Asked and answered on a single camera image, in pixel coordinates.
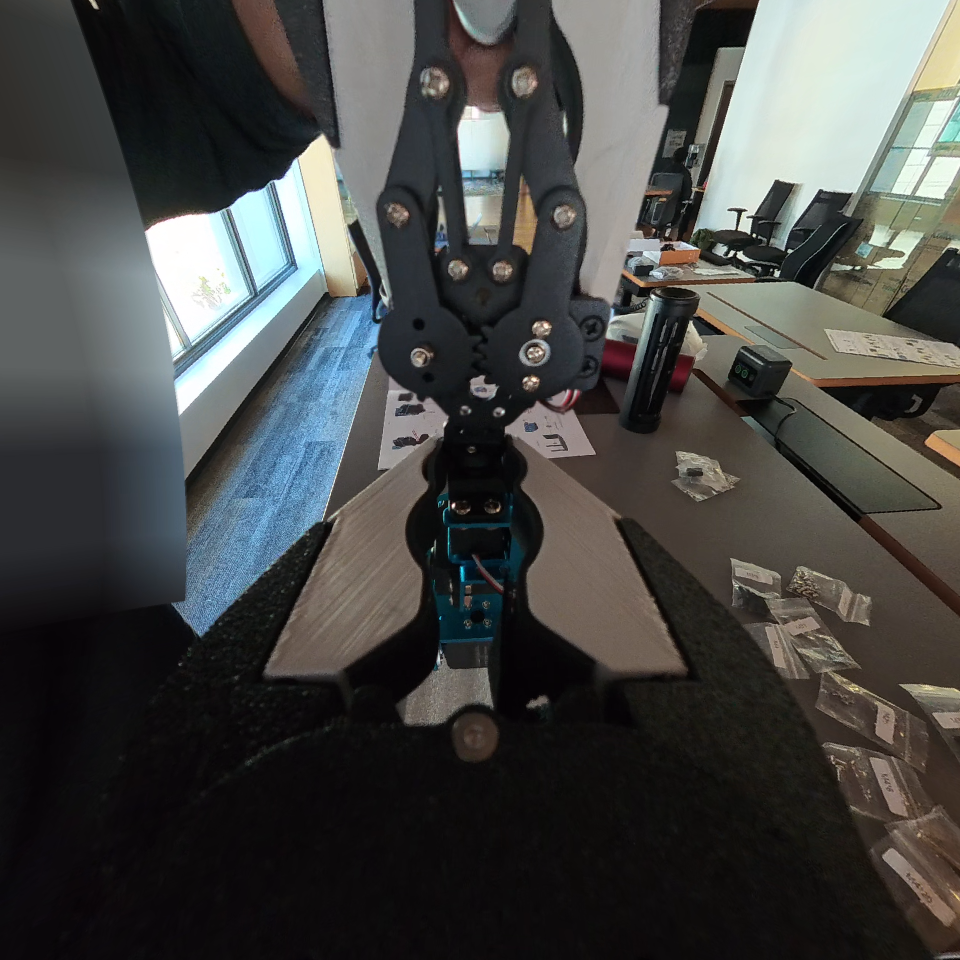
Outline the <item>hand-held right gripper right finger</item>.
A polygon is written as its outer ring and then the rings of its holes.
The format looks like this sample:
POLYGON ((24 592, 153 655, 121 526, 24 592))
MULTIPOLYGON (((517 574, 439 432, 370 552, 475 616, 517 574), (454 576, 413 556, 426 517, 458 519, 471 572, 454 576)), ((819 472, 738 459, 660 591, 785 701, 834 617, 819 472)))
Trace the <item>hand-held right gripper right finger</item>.
POLYGON ((512 681, 684 679, 689 668, 619 527, 620 516, 519 440, 518 491, 538 534, 510 621, 512 681))

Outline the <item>black office chair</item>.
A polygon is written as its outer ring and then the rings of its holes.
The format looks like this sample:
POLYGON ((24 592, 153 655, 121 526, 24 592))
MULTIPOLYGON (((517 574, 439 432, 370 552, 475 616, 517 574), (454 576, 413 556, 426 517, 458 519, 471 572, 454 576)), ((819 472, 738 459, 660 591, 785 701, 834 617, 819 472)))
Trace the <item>black office chair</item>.
POLYGON ((945 249, 883 317, 915 333, 959 345, 959 251, 945 249))
POLYGON ((781 222, 781 213, 794 192, 797 184, 775 179, 756 210, 747 216, 747 226, 741 227, 741 220, 747 215, 743 206, 730 206, 727 213, 735 215, 733 228, 710 229, 707 249, 721 247, 725 257, 738 258, 750 247, 765 246, 770 243, 774 229, 781 222))
POLYGON ((784 248, 747 246, 738 268, 758 282, 795 282, 815 288, 862 224, 861 219, 844 214, 851 197, 851 193, 818 191, 794 223, 784 248))
POLYGON ((378 264, 371 251, 366 235, 359 219, 353 219, 346 225, 349 237, 356 253, 366 272, 366 279, 371 293, 372 318, 375 324, 380 324, 389 312, 389 305, 385 299, 385 288, 382 283, 378 264))

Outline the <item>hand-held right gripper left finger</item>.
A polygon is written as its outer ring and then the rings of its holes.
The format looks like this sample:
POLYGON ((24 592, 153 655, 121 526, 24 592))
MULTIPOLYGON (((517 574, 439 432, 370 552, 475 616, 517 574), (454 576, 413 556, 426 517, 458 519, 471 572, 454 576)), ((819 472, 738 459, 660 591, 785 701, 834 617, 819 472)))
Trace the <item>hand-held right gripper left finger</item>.
POLYGON ((332 516, 318 558, 267 661, 264 678, 345 685, 352 668, 411 624, 423 573, 406 522, 427 492, 429 438, 332 516))

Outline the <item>black servo claw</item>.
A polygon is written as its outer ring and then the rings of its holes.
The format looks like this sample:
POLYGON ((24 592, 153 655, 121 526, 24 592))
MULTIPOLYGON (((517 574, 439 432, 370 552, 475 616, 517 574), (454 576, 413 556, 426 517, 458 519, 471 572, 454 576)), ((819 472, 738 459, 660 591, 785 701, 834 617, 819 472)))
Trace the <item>black servo claw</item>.
POLYGON ((466 81, 447 2, 414 3, 414 58, 377 215, 391 308, 378 339, 397 383, 448 420, 438 448, 453 522, 504 523, 506 427, 538 401, 589 390, 609 307, 580 291, 587 210, 555 80, 550 2, 517 2, 497 82, 509 129, 494 245, 471 241, 458 126, 466 81))

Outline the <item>large dark flat panel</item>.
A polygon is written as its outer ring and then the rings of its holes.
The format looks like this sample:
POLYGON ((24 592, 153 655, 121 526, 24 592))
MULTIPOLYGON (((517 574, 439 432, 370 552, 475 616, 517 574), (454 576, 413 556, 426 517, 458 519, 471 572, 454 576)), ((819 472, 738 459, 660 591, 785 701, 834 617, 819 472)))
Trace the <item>large dark flat panel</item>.
POLYGON ((777 451, 850 516, 926 512, 940 504, 794 398, 755 411, 777 451))

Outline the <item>person's left forearm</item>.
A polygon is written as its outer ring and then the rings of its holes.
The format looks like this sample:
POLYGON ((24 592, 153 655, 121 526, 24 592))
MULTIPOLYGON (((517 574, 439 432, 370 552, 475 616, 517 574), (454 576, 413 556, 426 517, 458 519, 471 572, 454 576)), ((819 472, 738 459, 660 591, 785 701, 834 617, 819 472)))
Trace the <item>person's left forearm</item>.
POLYGON ((314 118, 309 93, 275 1, 232 1, 246 40, 272 86, 302 115, 314 118))

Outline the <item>far grey desk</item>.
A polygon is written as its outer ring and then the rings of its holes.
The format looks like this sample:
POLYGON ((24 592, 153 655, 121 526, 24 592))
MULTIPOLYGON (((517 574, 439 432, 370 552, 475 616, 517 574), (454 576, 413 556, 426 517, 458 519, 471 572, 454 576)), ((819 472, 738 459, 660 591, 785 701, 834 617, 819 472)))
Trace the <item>far grey desk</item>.
POLYGON ((786 356, 801 378, 819 388, 946 385, 956 368, 844 354, 826 330, 908 336, 891 320, 803 285, 786 282, 706 284, 698 288, 699 315, 713 327, 748 343, 768 343, 786 356))

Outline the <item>person's black clothing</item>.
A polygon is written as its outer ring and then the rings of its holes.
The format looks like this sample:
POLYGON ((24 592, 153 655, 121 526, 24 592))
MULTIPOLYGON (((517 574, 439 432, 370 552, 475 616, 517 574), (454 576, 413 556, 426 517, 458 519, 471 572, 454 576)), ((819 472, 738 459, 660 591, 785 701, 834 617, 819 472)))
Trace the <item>person's black clothing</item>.
POLYGON ((2 958, 43 958, 138 718, 195 633, 144 229, 230 207, 321 135, 232 2, 2 5, 2 958))

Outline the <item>printed instruction sheet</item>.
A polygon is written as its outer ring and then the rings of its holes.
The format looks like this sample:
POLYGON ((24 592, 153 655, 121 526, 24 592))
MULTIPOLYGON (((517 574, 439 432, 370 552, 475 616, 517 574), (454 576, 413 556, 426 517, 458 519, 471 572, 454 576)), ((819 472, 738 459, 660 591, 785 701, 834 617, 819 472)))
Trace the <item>printed instruction sheet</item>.
MULTIPOLYGON (((389 390, 383 421, 377 468, 389 470, 412 450, 434 437, 442 436, 447 415, 432 400, 418 401, 414 393, 389 390)), ((594 456, 595 450, 573 412, 557 413, 543 404, 534 407, 507 427, 548 459, 594 456)))

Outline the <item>clear bag small screws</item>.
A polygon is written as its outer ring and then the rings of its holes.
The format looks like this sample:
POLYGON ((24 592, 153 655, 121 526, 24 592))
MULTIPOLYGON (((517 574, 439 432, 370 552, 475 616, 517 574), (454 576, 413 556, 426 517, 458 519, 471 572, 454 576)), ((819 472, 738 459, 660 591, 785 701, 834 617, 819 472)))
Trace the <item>clear bag small screws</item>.
POLYGON ((721 464, 689 451, 676 451, 677 478, 671 484, 696 502, 726 493, 737 486, 740 478, 729 474, 721 464))

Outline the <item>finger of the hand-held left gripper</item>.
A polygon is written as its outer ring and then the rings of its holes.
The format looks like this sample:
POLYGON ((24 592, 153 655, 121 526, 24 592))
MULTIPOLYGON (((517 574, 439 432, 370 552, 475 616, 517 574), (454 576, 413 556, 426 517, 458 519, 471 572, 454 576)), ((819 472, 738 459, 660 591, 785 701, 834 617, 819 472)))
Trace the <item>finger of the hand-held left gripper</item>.
POLYGON ((659 1, 558 1, 557 22, 582 89, 575 163, 586 207, 582 292, 615 294, 661 142, 659 1))
POLYGON ((391 292, 378 223, 415 51, 412 1, 322 3, 340 147, 336 151, 382 286, 391 292))

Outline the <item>adjoining grey desk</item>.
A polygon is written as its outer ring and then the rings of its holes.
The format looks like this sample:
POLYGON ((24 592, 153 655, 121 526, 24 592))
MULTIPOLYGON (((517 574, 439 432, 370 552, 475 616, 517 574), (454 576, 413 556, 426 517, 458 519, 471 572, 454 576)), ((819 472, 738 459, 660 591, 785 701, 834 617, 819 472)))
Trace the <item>adjoining grey desk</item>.
POLYGON ((770 402, 752 398, 728 381, 738 338, 709 336, 707 353, 694 368, 700 385, 724 407, 744 441, 765 456, 764 466, 748 467, 746 486, 762 487, 765 508, 783 512, 780 527, 788 545, 782 569, 805 565, 849 583, 876 603, 891 591, 884 586, 894 568, 958 611, 958 480, 881 427, 868 422, 823 390, 790 373, 778 398, 794 399, 867 450, 896 474, 937 501, 939 510, 873 513, 853 518, 774 446, 755 418, 770 402))

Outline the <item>printed paper sheet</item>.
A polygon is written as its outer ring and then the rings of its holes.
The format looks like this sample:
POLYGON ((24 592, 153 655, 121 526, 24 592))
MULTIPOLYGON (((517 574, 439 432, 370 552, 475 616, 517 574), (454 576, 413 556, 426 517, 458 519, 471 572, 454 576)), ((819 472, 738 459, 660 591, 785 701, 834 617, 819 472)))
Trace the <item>printed paper sheet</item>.
POLYGON ((850 330, 825 329, 834 351, 914 364, 959 369, 959 346, 919 337, 899 337, 850 330))

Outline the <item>dark red cylinder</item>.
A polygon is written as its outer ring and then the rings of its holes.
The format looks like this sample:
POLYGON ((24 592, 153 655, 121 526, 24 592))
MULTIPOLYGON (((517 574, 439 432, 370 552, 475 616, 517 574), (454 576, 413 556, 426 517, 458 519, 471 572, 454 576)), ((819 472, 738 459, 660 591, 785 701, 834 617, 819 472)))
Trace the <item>dark red cylinder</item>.
MULTIPOLYGON (((637 353, 635 342, 623 342, 606 339, 602 357, 602 375, 627 382, 630 378, 637 353)), ((679 354, 676 366, 669 381, 668 390, 680 393, 690 379, 695 357, 679 354)))

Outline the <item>black device green display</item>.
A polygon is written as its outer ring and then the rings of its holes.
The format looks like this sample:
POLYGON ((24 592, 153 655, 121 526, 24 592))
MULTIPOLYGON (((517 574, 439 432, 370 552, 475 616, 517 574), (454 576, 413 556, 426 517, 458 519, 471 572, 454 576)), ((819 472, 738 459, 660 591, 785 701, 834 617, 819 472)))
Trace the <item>black device green display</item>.
POLYGON ((735 354, 727 381, 755 399, 778 395, 793 367, 783 354, 772 346, 744 344, 735 354))

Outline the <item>person's left hand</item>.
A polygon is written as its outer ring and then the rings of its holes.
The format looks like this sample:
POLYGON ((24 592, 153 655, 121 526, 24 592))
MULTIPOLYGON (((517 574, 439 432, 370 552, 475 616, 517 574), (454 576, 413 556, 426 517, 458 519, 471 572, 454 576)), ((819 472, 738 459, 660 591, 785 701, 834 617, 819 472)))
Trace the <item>person's left hand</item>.
POLYGON ((483 114, 498 114, 499 75, 513 50, 513 39, 492 45, 471 38, 456 20, 449 30, 450 50, 457 60, 464 80, 466 104, 483 114))

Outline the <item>neighbouring grey desk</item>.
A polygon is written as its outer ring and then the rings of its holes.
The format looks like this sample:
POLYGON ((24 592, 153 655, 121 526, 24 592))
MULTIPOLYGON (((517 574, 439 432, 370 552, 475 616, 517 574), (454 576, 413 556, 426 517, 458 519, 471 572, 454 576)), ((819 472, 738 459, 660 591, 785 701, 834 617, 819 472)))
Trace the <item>neighbouring grey desk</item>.
POLYGON ((692 288, 701 285, 718 284, 737 284, 753 283, 757 278, 750 272, 739 270, 734 267, 719 267, 712 264, 684 264, 680 266, 671 266, 665 268, 673 273, 666 277, 654 276, 654 270, 650 273, 640 276, 623 269, 621 271, 622 281, 630 283, 642 290, 652 290, 669 286, 692 288))

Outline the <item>pile of clear parts bags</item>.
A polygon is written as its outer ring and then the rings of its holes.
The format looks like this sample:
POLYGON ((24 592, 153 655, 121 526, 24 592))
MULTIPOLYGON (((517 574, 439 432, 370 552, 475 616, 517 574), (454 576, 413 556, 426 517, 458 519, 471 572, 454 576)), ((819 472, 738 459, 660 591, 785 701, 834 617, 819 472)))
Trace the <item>pile of clear parts bags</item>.
POLYGON ((958 690, 906 684, 922 716, 849 677, 859 663, 821 616, 868 627, 873 600, 807 566, 789 582, 773 569, 731 558, 731 606, 750 613, 747 632, 786 681, 819 682, 815 708, 869 742, 822 750, 852 813, 881 823, 870 859, 921 938, 958 950, 958 822, 924 786, 930 729, 958 750, 958 690))

